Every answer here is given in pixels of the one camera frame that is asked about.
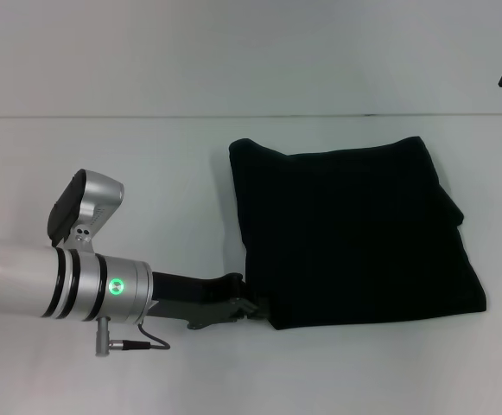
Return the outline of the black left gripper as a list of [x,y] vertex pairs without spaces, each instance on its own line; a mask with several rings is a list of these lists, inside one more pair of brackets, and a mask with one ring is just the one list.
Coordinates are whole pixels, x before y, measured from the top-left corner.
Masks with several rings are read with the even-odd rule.
[[237,322],[245,317],[257,321],[270,319],[269,299],[259,297],[253,303],[239,273],[199,279],[155,271],[153,283],[153,304],[148,317],[182,320],[192,330]]

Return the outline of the black shirt with FREE print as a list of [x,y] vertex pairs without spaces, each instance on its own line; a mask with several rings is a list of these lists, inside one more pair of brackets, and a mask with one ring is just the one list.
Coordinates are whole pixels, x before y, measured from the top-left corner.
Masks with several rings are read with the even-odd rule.
[[240,139],[229,160],[246,282],[275,329],[486,310],[421,138],[295,155]]

